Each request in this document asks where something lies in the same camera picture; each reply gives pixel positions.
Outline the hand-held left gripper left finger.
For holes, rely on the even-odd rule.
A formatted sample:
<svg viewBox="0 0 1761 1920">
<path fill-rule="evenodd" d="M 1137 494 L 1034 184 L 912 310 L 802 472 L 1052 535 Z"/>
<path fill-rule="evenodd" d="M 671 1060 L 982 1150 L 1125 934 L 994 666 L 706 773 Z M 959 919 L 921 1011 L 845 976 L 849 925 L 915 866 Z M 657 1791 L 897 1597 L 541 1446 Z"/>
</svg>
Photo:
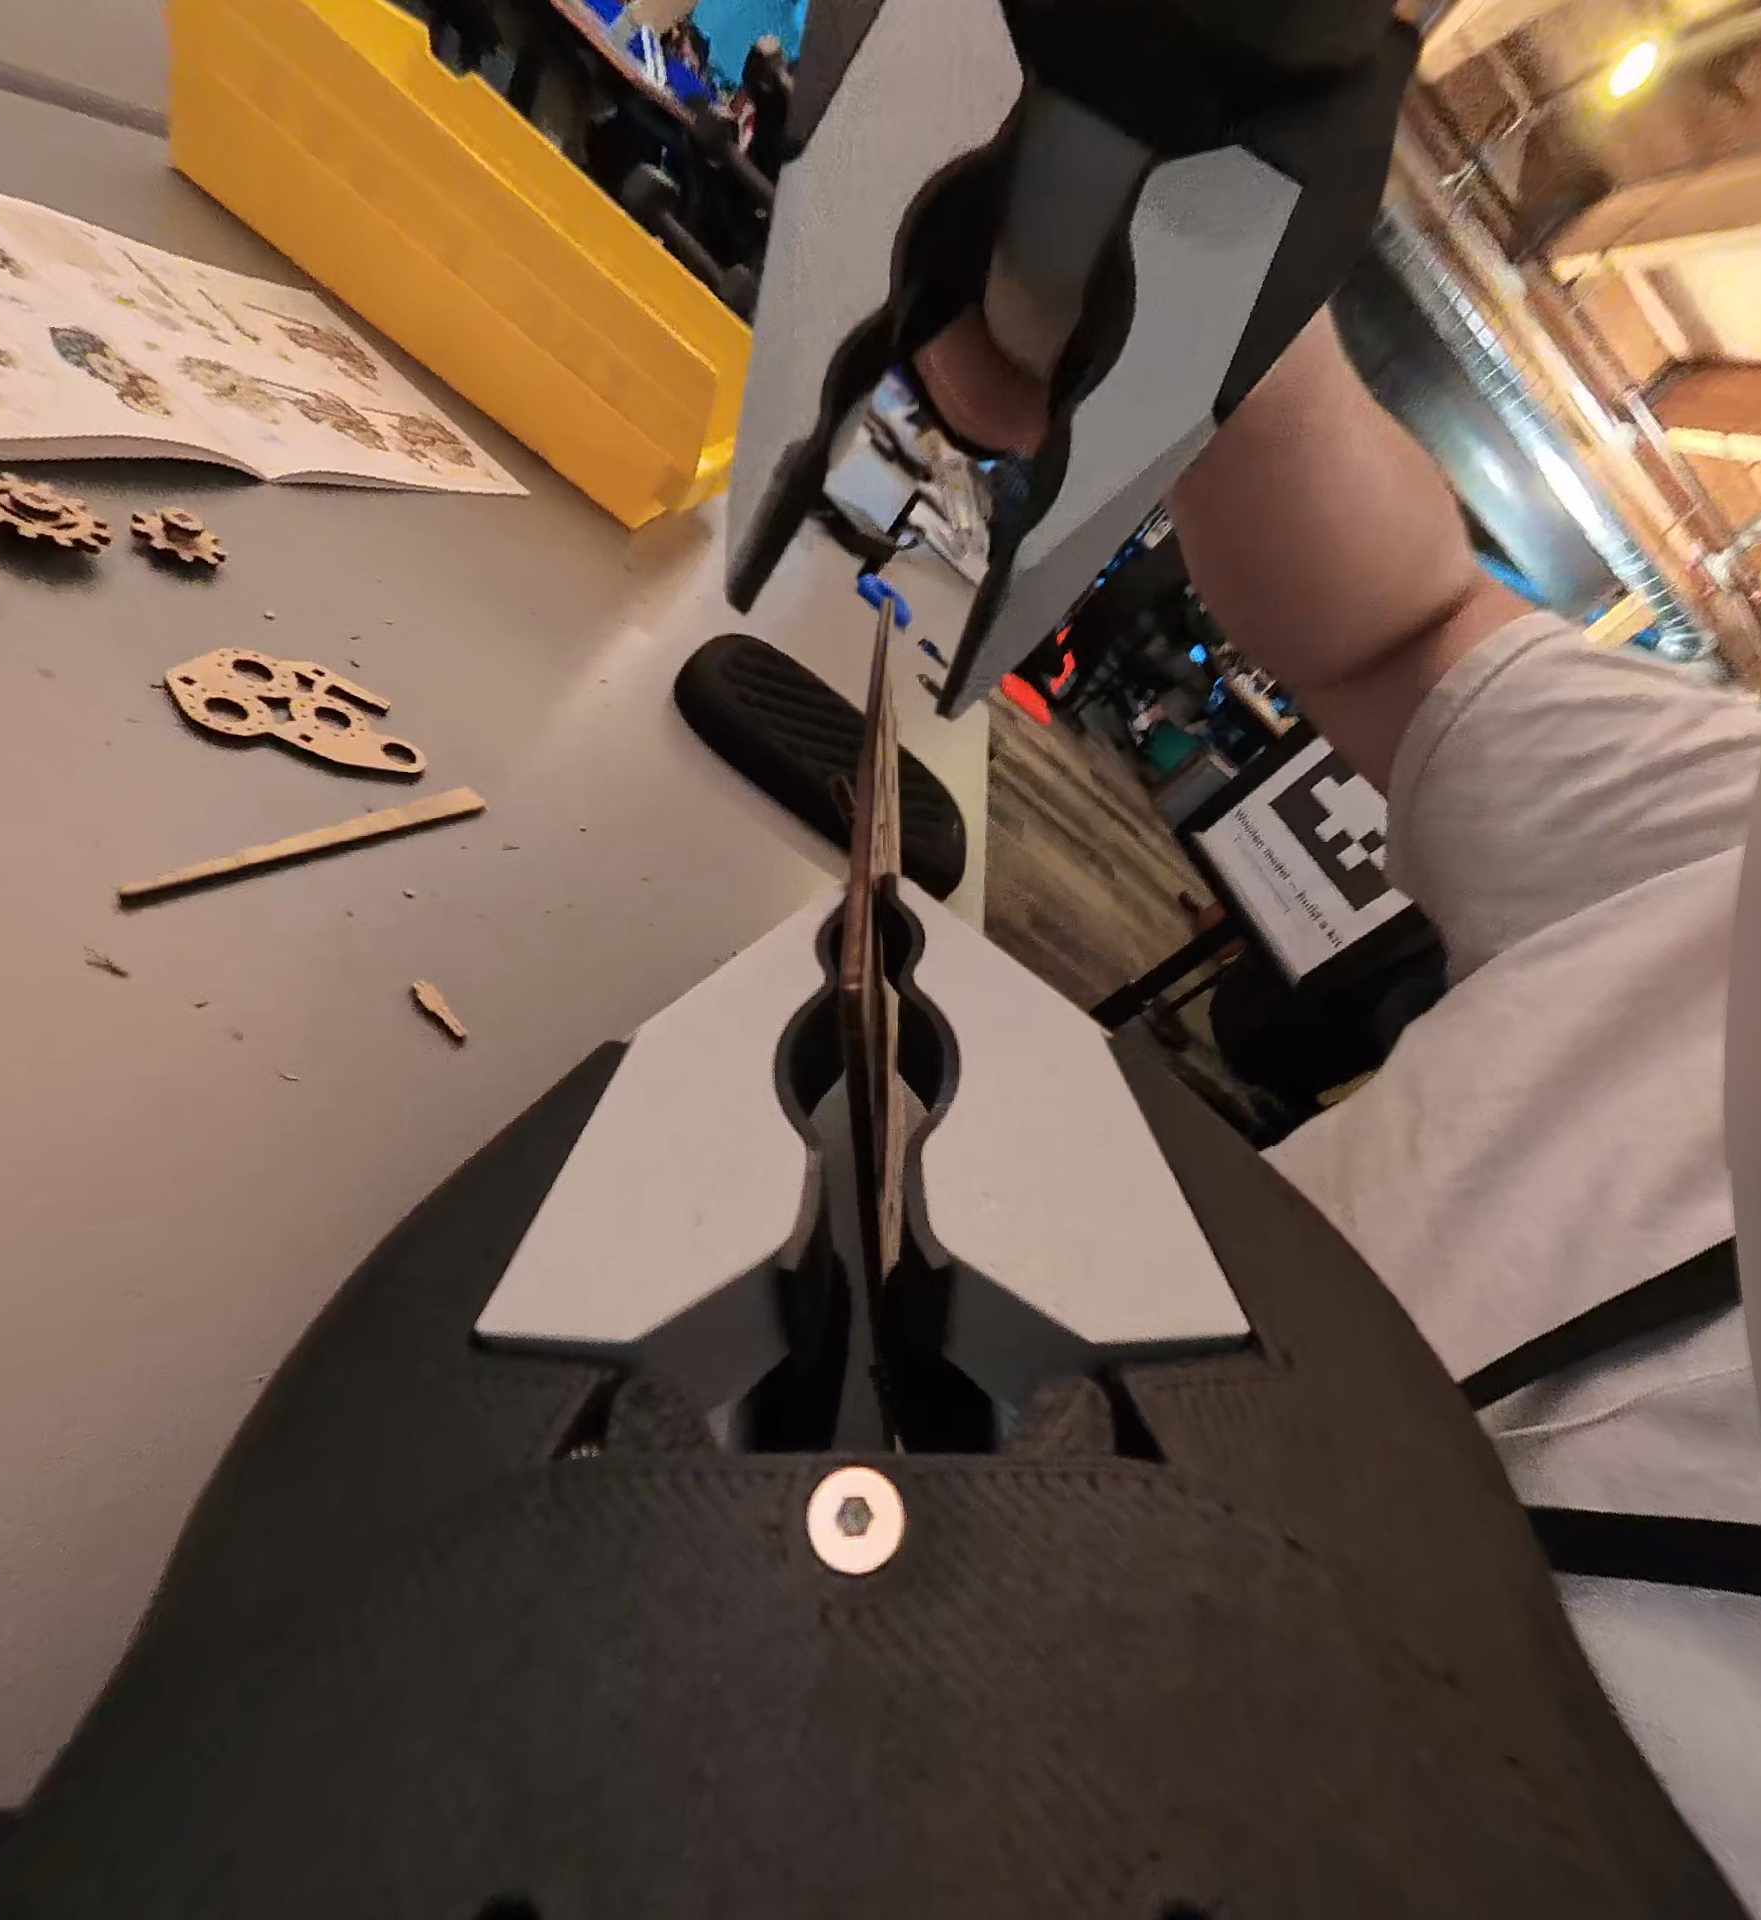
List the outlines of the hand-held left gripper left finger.
<svg viewBox="0 0 1761 1920">
<path fill-rule="evenodd" d="M 746 1450 L 832 1437 L 852 1323 L 829 1178 L 842 916 L 807 904 L 635 1030 L 478 1345 L 667 1380 Z"/>
</svg>

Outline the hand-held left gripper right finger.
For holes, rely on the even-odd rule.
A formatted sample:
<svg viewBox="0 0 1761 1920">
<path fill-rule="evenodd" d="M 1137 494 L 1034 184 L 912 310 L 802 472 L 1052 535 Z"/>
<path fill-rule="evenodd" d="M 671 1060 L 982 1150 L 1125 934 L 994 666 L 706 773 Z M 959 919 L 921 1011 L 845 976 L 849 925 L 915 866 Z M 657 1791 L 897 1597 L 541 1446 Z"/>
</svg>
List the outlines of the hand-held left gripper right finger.
<svg viewBox="0 0 1761 1920">
<path fill-rule="evenodd" d="M 892 1341 L 942 1443 L 1036 1394 L 1239 1356 L 1254 1332 L 1107 1030 L 919 883 L 899 883 L 909 1092 Z"/>
</svg>

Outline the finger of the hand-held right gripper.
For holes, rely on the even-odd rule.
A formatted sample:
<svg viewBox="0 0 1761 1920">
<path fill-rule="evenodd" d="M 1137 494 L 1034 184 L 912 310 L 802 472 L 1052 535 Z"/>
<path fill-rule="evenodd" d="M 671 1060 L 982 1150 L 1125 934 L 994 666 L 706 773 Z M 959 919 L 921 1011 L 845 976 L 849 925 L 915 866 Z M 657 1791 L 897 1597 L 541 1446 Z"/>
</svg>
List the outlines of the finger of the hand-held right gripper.
<svg viewBox="0 0 1761 1920">
<path fill-rule="evenodd" d="M 1001 3 L 815 3 L 727 495 L 725 592 L 750 611 L 818 499 L 847 415 L 905 354 L 909 234 L 1023 92 Z"/>
<path fill-rule="evenodd" d="M 940 713 L 1027 659 L 1211 439 L 1298 194 L 1240 145 L 1161 160 L 1133 185 L 1055 357 L 1047 432 L 994 523 Z"/>
</svg>

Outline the wooden model parts sheet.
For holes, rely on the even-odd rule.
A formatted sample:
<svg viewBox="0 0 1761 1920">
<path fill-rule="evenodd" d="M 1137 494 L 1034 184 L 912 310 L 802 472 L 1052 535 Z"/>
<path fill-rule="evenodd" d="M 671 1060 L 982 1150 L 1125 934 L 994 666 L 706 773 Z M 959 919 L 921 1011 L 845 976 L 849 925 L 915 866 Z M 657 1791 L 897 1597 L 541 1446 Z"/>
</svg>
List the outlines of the wooden model parts sheet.
<svg viewBox="0 0 1761 1920">
<path fill-rule="evenodd" d="M 887 1447 L 897 1446 L 885 1351 L 888 1281 L 905 1232 L 905 1094 L 899 1067 L 899 988 L 888 971 L 899 879 L 899 737 L 892 701 L 892 619 L 876 611 L 864 737 L 852 785 L 852 823 L 839 961 L 858 1299 L 867 1329 L 861 1372 Z"/>
</svg>

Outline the person's right forearm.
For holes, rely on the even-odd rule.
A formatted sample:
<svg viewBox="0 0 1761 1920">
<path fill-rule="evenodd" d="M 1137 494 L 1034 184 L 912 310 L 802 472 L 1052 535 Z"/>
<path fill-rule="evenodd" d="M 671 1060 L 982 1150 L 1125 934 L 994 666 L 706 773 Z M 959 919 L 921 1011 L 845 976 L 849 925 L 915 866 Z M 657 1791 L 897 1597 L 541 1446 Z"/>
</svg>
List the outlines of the person's right forearm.
<svg viewBox="0 0 1761 1920">
<path fill-rule="evenodd" d="M 1188 584 L 1379 789 L 1422 699 L 1530 613 L 1323 308 L 1169 494 Z"/>
</svg>

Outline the person's right hand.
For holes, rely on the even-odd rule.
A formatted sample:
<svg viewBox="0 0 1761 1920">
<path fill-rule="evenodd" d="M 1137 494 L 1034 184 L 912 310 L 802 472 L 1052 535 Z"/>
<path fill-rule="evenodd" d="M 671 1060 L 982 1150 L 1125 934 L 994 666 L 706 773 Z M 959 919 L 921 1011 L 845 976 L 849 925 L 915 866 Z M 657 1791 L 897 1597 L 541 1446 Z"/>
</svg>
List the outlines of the person's right hand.
<svg viewBox="0 0 1761 1920">
<path fill-rule="evenodd" d="M 1066 331 L 1006 331 L 982 300 L 915 349 L 912 374 L 947 437 L 987 458 L 1064 462 L 1074 418 L 1057 375 L 1074 340 Z"/>
</svg>

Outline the white sign with tag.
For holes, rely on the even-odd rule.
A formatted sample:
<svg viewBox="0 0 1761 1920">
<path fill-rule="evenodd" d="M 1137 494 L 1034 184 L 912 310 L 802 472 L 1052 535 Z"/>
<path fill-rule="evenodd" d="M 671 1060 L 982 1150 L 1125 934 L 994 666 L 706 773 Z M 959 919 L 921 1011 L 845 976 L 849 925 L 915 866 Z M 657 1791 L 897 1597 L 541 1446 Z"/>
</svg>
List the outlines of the white sign with tag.
<svg viewBox="0 0 1761 1920">
<path fill-rule="evenodd" d="M 1430 939 L 1388 873 L 1388 803 L 1313 725 L 1269 741 L 1179 838 L 1277 971 L 1300 986 Z"/>
</svg>

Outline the yellow plastic bin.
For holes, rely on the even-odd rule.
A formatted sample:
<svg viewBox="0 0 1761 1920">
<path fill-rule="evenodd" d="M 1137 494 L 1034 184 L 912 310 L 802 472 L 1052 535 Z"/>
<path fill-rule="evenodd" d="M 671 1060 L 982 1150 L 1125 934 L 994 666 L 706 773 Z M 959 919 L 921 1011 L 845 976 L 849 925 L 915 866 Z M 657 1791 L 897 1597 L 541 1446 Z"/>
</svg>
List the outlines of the yellow plastic bin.
<svg viewBox="0 0 1761 1920">
<path fill-rule="evenodd" d="M 167 19 L 183 175 L 623 526 L 725 494 L 749 324 L 420 18 Z"/>
</svg>

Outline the thin wooden stick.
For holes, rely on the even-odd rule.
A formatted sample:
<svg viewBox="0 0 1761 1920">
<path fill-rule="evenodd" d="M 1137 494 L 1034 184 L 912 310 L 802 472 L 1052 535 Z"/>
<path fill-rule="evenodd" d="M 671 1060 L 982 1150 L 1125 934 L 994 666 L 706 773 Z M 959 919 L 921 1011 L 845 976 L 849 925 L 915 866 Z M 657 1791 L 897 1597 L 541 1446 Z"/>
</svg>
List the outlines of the thin wooden stick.
<svg viewBox="0 0 1761 1920">
<path fill-rule="evenodd" d="M 330 826 L 309 828 L 259 846 L 252 844 L 169 873 L 125 882 L 116 888 L 116 904 L 123 910 L 136 910 L 195 892 L 225 888 L 252 875 L 306 866 L 343 852 L 458 823 L 482 811 L 487 811 L 487 802 L 477 789 L 471 785 L 450 788 Z"/>
</svg>

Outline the black ribbed oval pad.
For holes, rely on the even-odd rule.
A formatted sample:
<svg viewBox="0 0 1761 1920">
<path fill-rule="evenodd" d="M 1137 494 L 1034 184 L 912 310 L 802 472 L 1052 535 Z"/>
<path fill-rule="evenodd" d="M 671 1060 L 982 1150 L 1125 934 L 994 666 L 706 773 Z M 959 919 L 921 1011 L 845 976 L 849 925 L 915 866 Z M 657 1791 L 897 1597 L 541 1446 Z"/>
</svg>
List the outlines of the black ribbed oval pad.
<svg viewBox="0 0 1761 1920">
<path fill-rule="evenodd" d="M 673 699 L 729 767 L 841 852 L 851 847 L 852 785 L 864 716 L 810 668 L 749 634 L 703 641 L 680 666 Z M 934 899 L 966 873 L 963 813 L 945 781 L 909 747 L 899 761 L 901 868 Z"/>
</svg>

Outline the person in white shirt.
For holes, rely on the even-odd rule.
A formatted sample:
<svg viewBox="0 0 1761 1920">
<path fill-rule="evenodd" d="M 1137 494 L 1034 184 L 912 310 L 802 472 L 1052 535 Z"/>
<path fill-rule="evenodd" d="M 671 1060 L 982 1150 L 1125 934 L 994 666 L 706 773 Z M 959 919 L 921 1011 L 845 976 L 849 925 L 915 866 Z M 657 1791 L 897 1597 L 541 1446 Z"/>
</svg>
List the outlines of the person in white shirt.
<svg viewBox="0 0 1761 1920">
<path fill-rule="evenodd" d="M 1555 615 L 1429 692 L 1388 871 L 1436 925 L 1439 1001 L 1269 1152 L 1455 1380 L 1736 1236 L 1730 966 L 1761 707 Z M 1588 1664 L 1761 1915 L 1761 1595 L 1564 1572 Z"/>
</svg>

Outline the wooden plate with holes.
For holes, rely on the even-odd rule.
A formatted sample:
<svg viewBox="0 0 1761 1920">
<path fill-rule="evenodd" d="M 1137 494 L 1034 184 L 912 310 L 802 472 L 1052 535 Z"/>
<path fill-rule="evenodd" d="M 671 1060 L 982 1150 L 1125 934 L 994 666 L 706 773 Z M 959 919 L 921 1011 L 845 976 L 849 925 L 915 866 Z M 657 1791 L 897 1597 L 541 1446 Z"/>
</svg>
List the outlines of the wooden plate with holes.
<svg viewBox="0 0 1761 1920">
<path fill-rule="evenodd" d="M 418 780 L 429 761 L 410 740 L 385 732 L 389 699 L 312 659 L 220 648 L 169 669 L 177 711 L 229 741 L 268 741 L 336 770 Z"/>
</svg>

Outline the instruction booklet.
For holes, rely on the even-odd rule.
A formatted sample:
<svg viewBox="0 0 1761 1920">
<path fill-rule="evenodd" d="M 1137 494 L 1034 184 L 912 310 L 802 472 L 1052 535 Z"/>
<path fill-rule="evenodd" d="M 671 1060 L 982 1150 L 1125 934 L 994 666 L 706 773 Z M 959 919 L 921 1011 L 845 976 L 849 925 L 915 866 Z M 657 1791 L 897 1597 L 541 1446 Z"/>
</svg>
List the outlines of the instruction booklet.
<svg viewBox="0 0 1761 1920">
<path fill-rule="evenodd" d="M 0 196 L 0 458 L 522 497 L 315 294 Z"/>
</svg>

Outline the large wooden gear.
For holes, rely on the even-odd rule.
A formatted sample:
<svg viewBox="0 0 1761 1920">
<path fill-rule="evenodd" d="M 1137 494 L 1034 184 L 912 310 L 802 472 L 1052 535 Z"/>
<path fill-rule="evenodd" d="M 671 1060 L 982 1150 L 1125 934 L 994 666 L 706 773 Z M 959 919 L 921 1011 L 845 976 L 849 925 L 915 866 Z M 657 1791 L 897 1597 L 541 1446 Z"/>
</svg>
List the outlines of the large wooden gear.
<svg viewBox="0 0 1761 1920">
<path fill-rule="evenodd" d="M 13 472 L 0 472 L 0 529 L 64 553 L 98 556 L 115 541 L 115 528 L 81 495 Z"/>
</svg>

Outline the silver ventilation duct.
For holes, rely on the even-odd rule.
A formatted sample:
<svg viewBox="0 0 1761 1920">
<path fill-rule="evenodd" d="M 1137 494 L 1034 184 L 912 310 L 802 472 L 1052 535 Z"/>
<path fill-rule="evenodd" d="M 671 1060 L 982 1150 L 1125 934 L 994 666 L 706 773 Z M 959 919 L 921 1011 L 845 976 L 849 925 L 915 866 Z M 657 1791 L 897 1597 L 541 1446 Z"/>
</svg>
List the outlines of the silver ventilation duct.
<svg viewBox="0 0 1761 1920">
<path fill-rule="evenodd" d="M 1364 386 L 1447 478 L 1483 568 L 1578 624 L 1603 611 L 1612 571 L 1379 241 L 1336 291 L 1333 313 Z"/>
</svg>

